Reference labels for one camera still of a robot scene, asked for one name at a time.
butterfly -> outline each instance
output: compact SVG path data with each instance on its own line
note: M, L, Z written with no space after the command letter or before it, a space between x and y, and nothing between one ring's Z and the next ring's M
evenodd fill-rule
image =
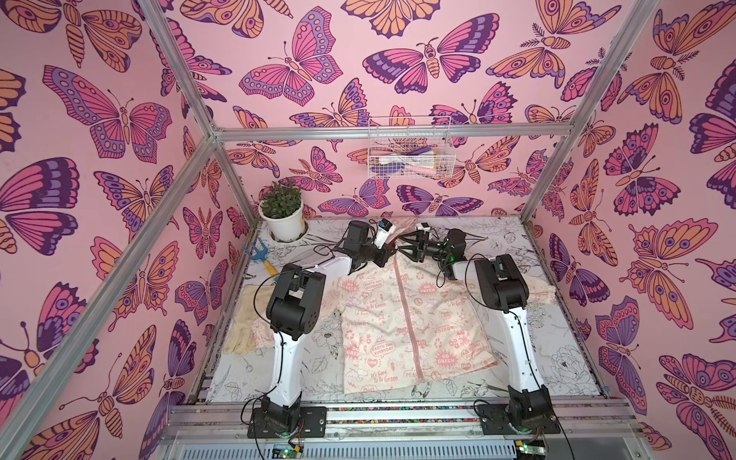
M736 60L729 64L722 75L715 81L705 106L722 113L736 121ZM699 154L713 149L723 149L715 156L716 162L736 158L736 124L710 113L699 113L690 120L690 131L695 133L690 152ZM707 186L720 191L725 198L723 202L736 209L736 188L733 178L736 177L736 161L716 172L708 179Z
M144 399L153 386L154 369L151 368L153 349L156 345L156 326L151 325L135 343L130 351L118 380L110 394L108 381L107 388L95 399L78 397L59 406L63 410L77 400L87 400L99 403L97 410L64 420L46 430L36 434L30 441L22 459L89 459L97 445L99 437L100 419L104 417L105 427L116 438L123 437L123 417L115 403L136 404ZM122 354L118 355L110 369L115 367Z
M542 197L542 206L544 206L546 210L550 211L553 216L557 216L559 222L562 222L565 218L565 207L562 205L562 198L560 197L560 194L563 193L565 188L560 186L565 179L567 179L567 176L570 175L573 170L573 165L573 160L570 159L568 162L563 163L562 166L560 166L560 169L554 177L554 180L552 180L552 184L547 190L547 193Z
M631 363L634 358L627 348L637 336L639 323L639 304L629 296L620 304L614 304L610 315L595 315L595 329L606 342L605 347L598 348L598 363L616 377L618 389L629 399L634 412L646 415L644 384Z
M636 97L640 105L649 102L649 112L672 124L682 120L682 102L675 80L668 71L672 71L677 79L684 80L684 64L698 55L699 51L688 52L715 35L731 21L736 19L736 1L721 1L703 8L690 21L689 15L682 15L672 21L672 24L663 23L662 10L654 16L652 37L659 49L672 57L683 54L676 62L672 57L658 56L650 61L650 65L658 74L649 74L641 77L626 87L618 98L618 103L627 97Z
M80 13L78 2L68 0L63 4L66 25L66 40L74 62L82 67L85 58L85 37L80 27L87 32L87 37L97 54L105 64L118 72L125 72L130 67L130 56L124 49L130 49L141 37L143 27L138 19L127 13L115 10L94 10ZM15 25L30 32L45 34L51 32L61 19L62 3L48 0L26 0L0 2L0 10Z
M247 130L265 129L268 127L266 122L255 113L251 113L237 105L233 107L240 125ZM290 147L297 145L301 141L248 141L238 143L243 149L231 149L227 153L230 161L238 165L250 164L254 168L270 169L274 177L279 177L280 172L278 165L265 154L273 155L276 151L272 147Z
M80 300L77 297L77 288L69 287L68 284L61 282L56 283L46 296L38 315L35 348L31 348L25 322L21 322L21 328L26 334L25 348L14 348L3 341L0 341L0 346L23 353L26 366L33 371L34 376L38 376L45 365L41 356L47 361L51 358L56 347L79 319L86 305L86 300ZM80 374L95 363L95 356L99 352L96 347L98 343L99 340L95 339L85 357L74 370L75 373ZM0 362L3 363L0 369L1 427L30 386L30 379L19 360L0 356Z
M611 290L595 273L578 268L580 262L567 252L565 243L554 233L550 233L550 257L555 279L559 283L564 278L566 284L570 284L570 299L577 300L581 307L587 305L588 300L603 302L611 295Z
M207 213L207 218L199 209L199 219L186 206L182 208L184 222L189 226L189 241L195 245L195 252L198 258L203 258L205 254L210 253L211 257L215 256L217 249L215 243L220 241L220 225L222 225L222 211L215 214L212 218L212 210Z
M297 24L291 39L291 55L284 64L267 64L248 72L240 81L245 94L260 94L268 99L285 96L304 107L314 97L312 79L322 84L333 82L342 70L328 53L335 44L330 32L332 15L320 7L307 12ZM283 42L286 54L286 42Z
M657 310L679 328L693 329L690 309L675 283L665 273L672 275L670 267L682 263L670 261L698 249L713 236L718 224L707 219L688 219L665 225L661 230L652 225L637 232L631 224L629 229L634 232L634 251L639 255L639 260L631 262L628 275L619 278L619 281L623 283L629 280L640 294L646 292Z
M163 430L168 425L168 418L174 406L184 403L186 395L177 391L184 386L183 375L194 370L194 354L197 352L197 343L191 341L191 333L186 323L178 319L174 324L169 340L168 371L169 378L163 376L163 386L159 394L166 390L153 410L151 420L146 426L146 431L141 443L141 452L138 460L146 460L153 455L158 443L161 441Z
M327 159L324 150L317 146L312 147L310 159L312 163L311 167L306 160L300 158L299 162L304 169L289 168L289 171L294 174L306 175L285 177L279 180L279 183L282 185L295 185L306 191L314 190L316 187L317 191L327 193L330 191L328 185L332 185L333 182L342 182L342 176L335 172L337 166Z
M647 425L644 422L639 422L639 427L642 429L642 433L644 433L644 437L652 450L667 450L672 447L670 440L662 436L659 431L655 430L650 425Z
M590 331L592 330L590 324L588 324L588 320L585 319L584 322L581 322L579 319L575 318L575 325L578 327L578 331L583 337L583 340L588 340L588 337L590 337Z
M26 79L0 68L0 110L18 105L18 100L26 93ZM14 152L15 142L21 138L10 112L0 112L0 153Z
M665 379L671 385L657 382L657 391L670 404L677 404L675 413L680 423L697 434L714 459L730 460L728 444L723 440L718 426L710 419L706 409L727 433L733 433L733 425L720 409L733 409L729 396L706 396L706 392L724 392L736 386L736 363L721 359L715 363L691 354L682 356L682 365L674 356L660 356L659 363L670 374Z
M94 177L105 190L110 204L115 209L123 211L123 221L128 229L128 242L131 242L174 182L174 168L171 165L164 166L153 178L150 187L136 181L143 190L111 172L95 171Z
M77 220L67 213L37 209L73 208L77 190L79 171L69 158L47 158L16 172L0 188L0 211L8 213L0 219L0 249L8 254L18 251L15 231L40 254L53 255L59 240L77 229Z
M571 35L588 32L602 26L613 18L621 9L616 6L602 15L590 12L590 7L584 1L573 6L573 0L537 0L537 12L542 24L550 32L545 37L545 31L538 24L532 25L536 38L522 43L523 48L542 44L537 48L527 49L509 56L504 60L491 65L486 73L496 77L518 78L530 74L532 78L541 78L549 75L555 79L554 87L560 88L565 80L565 65L562 60L550 49L566 49L570 42L554 35Z
M324 108L330 113L305 112L289 117L294 123L305 128L337 128L371 125L370 114L366 110L368 99L363 94L363 88L357 78L353 78L342 90L340 101L331 109ZM342 140L332 140L332 149L337 152L337 143Z
M542 173L547 164L547 157L544 155L546 149L535 150L526 162L526 173L517 169L519 177L511 177L509 179L496 180L488 184L488 190L496 189L501 193L507 193L516 197L524 197L531 193L531 186L537 183L539 175Z
M642 212L653 216L662 205L671 204L680 193L680 188L669 180L641 175L659 169L644 171L648 163L644 160L654 146L658 129L657 124L645 124L639 131L626 133L623 146L611 152L604 164L606 175L627 174L616 182L616 186L628 185L613 199L614 209L620 215L630 216L641 208Z
M391 38L403 36L404 29L417 19L432 19L439 10L439 0L346 0L341 8L360 19L371 18L371 29Z
M580 186L575 184L570 191L570 203L577 210L583 211L570 220L570 225L583 225L578 235L578 249L585 255L593 255L610 266L618 265L618 256L611 245L608 237L593 219L604 222L598 218L595 209L592 209L595 201L595 192L598 189L598 159L593 158L588 169L585 171Z
M473 109L468 110L465 103L461 103L460 107L467 112L467 115L456 108L447 105L433 105L429 116L434 117L432 124L499 124L511 123L511 109L514 108L516 99L509 93L509 86L498 82L488 90L478 106L477 115L475 114L475 103L473 100ZM455 148L465 144L467 138L453 138Z
M480 59L454 53L483 54L497 29L497 14L480 15L453 29L436 49L431 45L436 38L427 43L417 43L417 46L424 45L423 53L414 49L386 49L366 57L363 67L384 83L391 84L401 77L394 85L397 94L409 91L424 93L427 91L427 70L433 78L439 78L441 66L452 83L457 83L467 72L476 71L481 66Z
M353 192L351 197L343 195L343 198L329 199L317 207L322 212L365 217L368 215L368 207L381 209L391 204L385 196L387 191L388 179L368 179L357 194Z
M446 198L447 195L433 195L423 188L413 185L399 185L396 187L399 200L406 203L401 207L403 210L411 211L416 216L429 210L437 217L457 216L458 213L469 213L478 209L483 202L477 198Z
M197 325L201 325L207 318L208 307L213 310L222 305L222 286L225 285L227 277L227 261L221 260L211 273L210 280L203 278L199 281L187 281L179 286L174 294L174 301L184 307L184 311L194 310L194 319Z
M233 223L233 235L235 235L236 238L240 238L241 236L247 235L248 232L250 232L250 224L248 224L248 219L246 219L245 215L241 212L238 212L238 210L234 207L230 206L227 209L227 217Z
M202 74L230 75L233 71L222 64L214 62L212 59L206 58L202 55L195 55L194 47L189 43L189 39L184 35L179 23L173 19L167 18L166 20L169 22L169 28L171 29L171 33L174 34L174 39L179 45L179 50L181 51L182 56L184 56L184 61L186 61L186 65L191 72L194 84L199 90L199 95L205 99L227 102L227 99L223 95L202 83L207 80L207 78ZM177 92L179 92L179 82L177 81L174 72L171 70L169 60L158 45L156 37L153 36L153 31L150 31L150 33L151 39L153 39L153 43L156 45L158 57L161 59L161 63L163 64L163 71L161 72L161 96L166 96L171 93L171 90L174 87L176 87ZM184 97L184 93L182 93L182 115L184 118L186 118L188 112L189 103Z
M585 144L583 147L583 158L588 158L593 154L596 146L605 144L616 135L616 128L607 124L596 126L599 123L603 123L603 120L596 121L595 113L593 113L593 116L585 124L580 141L578 141L578 147Z
M97 269L97 277L104 280L123 252L115 244L100 236L95 237L94 246L90 249L94 255L92 264ZM113 332L118 320L135 313L141 303L148 309L157 310L160 308L165 316L166 310L163 308L163 303L169 296L169 281L174 276L178 261L179 244L176 241L167 244L158 253L153 263L150 263L151 255L148 254L146 265L137 274L133 275L130 284L123 291L123 297L118 300L113 310L115 319L107 330ZM146 273L149 263L150 267L148 273Z
M552 112L545 109L541 105L530 105L524 110L524 115L526 115L526 119L529 123L570 123L570 120L573 119L573 115L575 115L575 105L572 107L568 107L565 110L562 111L562 113L557 110L557 107L552 107L555 112L557 112L557 115L552 115ZM530 139L536 139L540 136L538 135L530 135Z
M91 126L90 136L100 158L122 158L125 145L132 143L140 161L156 163L156 141L166 137L171 124L169 109L144 102L129 112L127 103L114 105L86 79L54 66L44 66L43 83L64 101L67 115Z
M264 0L267 5L284 16L293 18L289 6L284 0ZM256 38L263 30L263 12L258 0L231 0L226 2L213 0L185 0L179 11L187 18L199 22L225 25L233 24L233 33L239 37Z
M488 172L503 171L509 167L509 164L511 164L511 158L509 158L509 156L518 142L519 136L506 136L489 147L481 154L481 156L478 157L477 160L473 161L473 156L471 155L470 159L465 160L462 166L455 165L453 167L452 175L447 179L440 180L438 182L439 186L451 188L456 185L460 185L460 182L462 182L465 177L466 171L467 175L470 176L470 179L472 179L476 184L481 183L481 173L478 172L479 169Z

potted plant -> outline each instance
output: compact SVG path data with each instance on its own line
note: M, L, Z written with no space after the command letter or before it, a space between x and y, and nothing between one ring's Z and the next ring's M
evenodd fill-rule
M292 185L273 182L260 203L258 211L269 223L271 233L278 241L289 243L299 239L306 231L302 209L302 191Z

orange butterfly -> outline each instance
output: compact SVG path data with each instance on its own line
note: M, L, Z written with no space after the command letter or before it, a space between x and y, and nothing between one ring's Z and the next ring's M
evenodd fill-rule
M595 151L595 146L603 145L606 142L613 139L616 135L616 128L608 126L607 124L602 126L596 126L598 123L603 123L602 120L595 120L595 112L590 120L585 124L583 134L580 136L578 147L585 144L583 147L583 158L588 158Z
M96 399L78 397L69 403L59 406L63 410L77 400L87 400L98 403L97 410L64 420L35 435L23 452L22 460L41 459L84 459L88 460L97 446L99 438L99 423L105 418L105 427L116 438L123 437L123 417L115 402L120 404L136 404L145 398L153 385L154 370L151 368L153 348L156 345L156 326L152 325L143 332L130 351L128 359L120 371L118 380L111 394L107 393L110 387L99 394Z
M463 177L465 177L465 171L467 171L467 175L470 176L470 179L473 179L476 184L481 183L481 173L478 172L479 169L483 169L488 172L503 171L509 167L509 164L511 164L511 158L509 158L509 156L514 147L516 147L517 142L519 142L519 136L506 136L483 152L475 162L471 156L469 160L464 161L463 166L455 165L452 175L447 179L440 180L438 182L439 186L450 188L455 185L459 185L463 180Z
M578 249L585 255L593 255L600 258L603 262L610 266L618 265L618 256L613 250L611 241L601 230L601 228L593 221L593 219L604 222L598 218L595 210L591 210L593 202L595 201L595 190L598 188L598 160L593 158L590 162L590 166L585 171L583 180L580 181L580 186L577 184L570 191L570 203L577 210L583 211L573 217L570 220L570 225L583 225L583 229L580 230L578 235ZM598 202L598 206L603 201L603 190L601 190L601 201Z
M187 18L199 22L214 22L225 25L238 20L233 24L233 33L240 37L256 38L263 30L263 12L258 0L185 0L179 11ZM264 0L267 5L284 16L293 18L289 6L284 0Z
M687 265L670 261L698 249L713 236L718 224L708 222L708 219L688 219L665 225L661 230L651 226L637 232L633 225L629 225L629 229L634 232L634 251L639 260L631 262L628 275L618 280L621 283L629 280L640 294L646 292L657 310L678 327L693 329L690 309L682 293L665 272L672 275L669 270L672 265Z
M99 236L95 237L94 246L90 249L94 254L92 264L97 268L97 277L104 280L123 252L115 244ZM123 297L113 310L115 319L113 324L107 328L108 331L113 331L119 319L135 313L141 303L146 308L154 310L160 308L163 315L166 315L163 303L169 295L169 281L174 276L174 270L177 268L178 255L179 244L173 241L158 253L148 270L148 274L146 274L146 267L148 266L148 262L146 262L146 266L138 274L133 275L130 284L123 291Z
M588 32L605 24L621 9L616 6L602 15L592 14L590 7L581 1L573 6L573 0L537 0L537 11L542 24L552 35L570 35ZM545 31L539 24L533 24L532 30L536 38L521 43L523 48L542 44L537 48L527 49L504 60L491 65L486 69L488 75L504 78L518 78L530 74L532 78L541 78L545 75L554 77L554 87L562 87L565 80L565 65L562 60L549 51L550 49L566 49L570 42L562 37L545 37Z
M703 8L690 21L689 15L682 15L671 24L662 23L662 10L654 16L654 44L659 49L673 57L690 51L697 45L711 38L736 18L736 2L721 1ZM675 80L667 73L671 70L679 80L684 80L685 74L680 66L697 56L699 51L689 52L680 57L677 62L671 57L658 56L652 58L649 64L658 71L658 74L649 74L635 80L626 87L618 98L618 104L629 96L635 96L640 105L649 102L649 111L657 118L678 124L682 121L682 102L677 91Z
M347 0L341 8L351 16L371 18L371 29L391 38L403 35L410 22L432 19L439 10L439 0Z
M80 13L77 1L67 0L63 5L66 24L66 41L69 51L82 68L85 58L85 37L83 27L105 64L118 72L130 67L130 56L123 49L130 49L141 37L143 28L138 19L127 13L115 10L94 10ZM45 34L51 32L61 19L62 4L58 0L18 0L0 1L0 9L16 25L30 32Z
M25 93L26 79L0 68L0 110L18 105L18 100ZM15 142L21 138L20 127L12 113L0 113L0 153L15 151Z

metal base plate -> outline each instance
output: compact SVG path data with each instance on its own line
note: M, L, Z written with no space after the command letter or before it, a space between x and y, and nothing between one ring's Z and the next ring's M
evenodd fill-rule
M506 406L503 404L478 404L475 407L481 416L481 427L483 434L518 434L509 426L509 417L506 415ZM546 434L558 434L562 432L559 423L549 417L538 417L528 420L524 428L535 433L537 428L543 428Z
M304 420L304 428L302 428L302 438L323 438L325 437L325 426L327 426L327 408L321 406L302 407L299 412L299 418ZM248 439L253 439L255 434L258 438L280 438L281 432L273 431L270 424L266 424L264 412L262 408L257 407L253 410L251 423L248 426Z

butterfly pattern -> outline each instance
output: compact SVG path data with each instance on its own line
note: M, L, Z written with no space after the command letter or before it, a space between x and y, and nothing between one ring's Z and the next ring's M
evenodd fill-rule
M613 199L613 207L620 215L630 216L641 209L653 216L662 205L672 204L680 193L680 188L669 180L641 175L659 170L644 171L648 164L644 160L654 146L658 130L657 124L645 124L639 131L626 133L623 146L610 153L604 164L606 175L626 174L616 182L617 187L626 187Z
M79 225L70 214L41 208L71 209L78 190L79 171L69 158L48 158L16 172L0 188L0 211L6 213L0 219L0 250L15 254L17 234L39 254L53 255L59 240Z
M90 127L100 158L122 158L126 145L132 144L140 161L156 163L156 141L166 137L166 128L172 123L169 109L144 102L129 111L130 101L115 105L86 79L54 66L43 68L43 84L61 98L67 115Z
M664 22L662 10L654 15L652 38L659 49L668 56L653 57L650 65L661 71L636 79L618 97L618 104L634 96L640 105L649 103L649 112L672 124L682 120L682 101L675 80L685 79L684 70L678 64L692 60L699 53L691 51L736 19L736 1L720 1L703 8L693 20L685 14L671 24Z
M550 268L559 283L563 279L570 285L570 298L578 301L581 307L590 302L603 302L611 295L611 290L595 273L580 269L580 262L570 255L565 243L554 233L550 233Z
M664 375L667 383L657 382L657 391L665 401L677 405L675 413L680 423L698 435L714 459L731 459L721 431L706 410L727 433L733 434L733 425L721 410L733 410L734 400L706 392L724 392L736 386L736 363L727 359L712 363L689 353L682 356L682 361L663 355L659 363L669 373Z
M391 204L386 198L387 191L388 179L368 179L358 193L353 192L351 197L344 195L344 198L329 199L319 205L318 209L326 213L365 217L368 215L368 207L382 209Z
M554 78L554 87L560 88L565 80L565 65L551 50L569 48L571 43L563 37L554 35L588 32L605 24L620 9L621 6L616 6L602 15L596 15L590 12L590 7L584 1L573 6L573 0L537 0L539 18L551 35L545 36L544 29L534 23L532 30L535 38L521 43L521 46L523 48L539 44L542 46L526 49L492 64L486 69L486 73L504 78L519 78L526 74L530 74L532 78L549 75Z
M595 192L598 190L598 159L593 158L585 171L583 179L580 181L580 185L575 184L573 189L570 191L570 203L573 208L583 211L573 217L570 220L570 225L582 225L583 228L580 230L578 235L578 249L585 255L590 255L592 252L594 256L601 259L603 262L610 266L618 265L618 256L616 251L613 249L611 241L608 239L601 228L594 222L598 220L603 222L598 214L595 212L593 205L595 203ZM601 190L601 201L603 201L603 190Z
M187 375L195 367L194 355L197 353L197 343L191 341L191 333L186 323L178 319L171 332L168 354L169 378L163 376L163 386L159 394L166 390L153 410L151 420L146 426L146 431L141 443L141 452L138 460L147 460L153 455L158 443L161 441L163 430L168 426L169 414L174 406L184 403L186 395L179 388L184 386L184 375Z
M323 85L342 75L337 62L328 53L335 44L330 32L332 15L320 7L307 12L297 24L291 39L291 56L284 64L267 64L248 72L240 81L247 95L260 94L268 99L284 96L304 107L314 97L314 80Z
M702 246L713 236L718 224L707 219L688 219L665 225L661 230L652 225L637 232L631 224L629 229L634 232L634 251L639 259L631 262L627 276L619 278L619 281L631 281L631 286L639 294L646 293L657 310L679 328L693 329L690 309L667 273L672 275L672 265L681 265L671 260L690 254Z
M497 14L476 16L453 29L436 48L432 46L436 38L432 38L427 43L417 44L424 45L423 52L405 48L386 49L366 57L363 67L368 74L389 85L398 79L394 85L396 94L409 91L424 93L427 91L427 73L439 78L440 67L452 83L460 81L466 73L478 70L481 60L462 53L483 54L497 29Z
M90 249L94 255L92 264L97 269L97 277L104 280L123 252L101 236L95 237L94 246ZM169 281L174 276L178 261L179 244L176 241L167 244L153 262L151 262L151 255L148 254L146 265L133 275L132 280L123 291L123 296L115 305L113 310L115 319L107 330L113 332L117 322L135 313L141 303L148 309L160 309L165 316L166 310L163 304L169 297Z
M131 242L174 182L174 168L171 165L164 166L153 178L150 187L137 181L142 190L111 172L95 171L94 177L110 204L116 210L122 210L123 222L128 229L128 242Z
M263 0L276 13L293 18L284 0ZM179 11L189 19L222 26L235 21L232 31L243 38L256 38L263 30L263 10L258 0L185 0Z
M104 417L107 432L112 436L123 438L123 417L115 403L130 405L139 403L151 391L154 380L154 369L151 367L153 349L156 345L156 326L151 325L135 343L130 351L118 380L110 394L108 382L105 390L95 399L78 397L69 403L62 404L59 410L78 400L98 403L97 409L74 416L53 425L36 434L23 452L21 459L62 458L89 459L97 446L100 432L100 421ZM113 362L112 369L122 353Z
M636 339L639 324L639 304L629 296L614 304L610 315L595 315L595 329L606 342L605 347L598 348L598 363L615 376L619 391L629 399L634 412L646 415L646 392L637 372L641 367L632 363L634 357L628 348Z
M193 311L194 320L201 325L207 319L209 308L213 310L222 305L222 287L227 278L227 261L221 260L214 271L210 273L210 279L199 281L187 281L179 286L174 293L174 301L184 307L184 311Z

